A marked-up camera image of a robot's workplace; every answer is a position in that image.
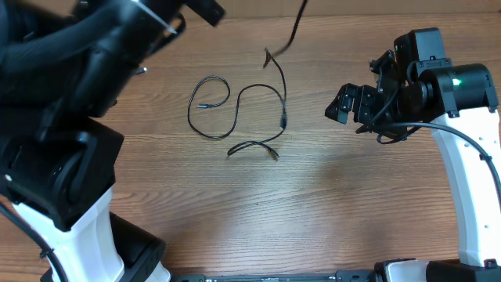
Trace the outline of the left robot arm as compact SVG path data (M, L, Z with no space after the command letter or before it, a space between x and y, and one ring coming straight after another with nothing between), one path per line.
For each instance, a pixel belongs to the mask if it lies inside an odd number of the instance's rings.
M2 214L49 262L45 281L169 281L165 243L110 211L122 134L99 122L143 61L176 39L188 6L215 1L79 1L59 16L1 4Z

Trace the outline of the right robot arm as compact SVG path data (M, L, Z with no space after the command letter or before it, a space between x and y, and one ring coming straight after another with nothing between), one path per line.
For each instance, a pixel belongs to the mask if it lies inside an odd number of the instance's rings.
M500 278L499 101L488 68L456 66L436 27L410 31L369 64L377 85L343 85L325 115L359 124L378 143L431 132L456 209L455 259L398 258L355 274L357 281L497 281Z

